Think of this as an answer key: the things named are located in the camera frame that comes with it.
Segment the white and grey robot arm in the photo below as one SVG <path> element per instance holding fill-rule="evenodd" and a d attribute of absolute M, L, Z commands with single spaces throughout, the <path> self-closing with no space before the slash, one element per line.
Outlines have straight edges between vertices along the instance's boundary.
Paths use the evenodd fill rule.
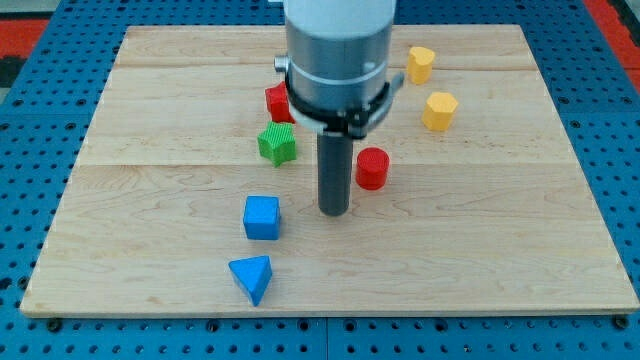
<path fill-rule="evenodd" d="M 395 0 L 286 0 L 285 82 L 298 110 L 355 110 L 386 82 Z"/>

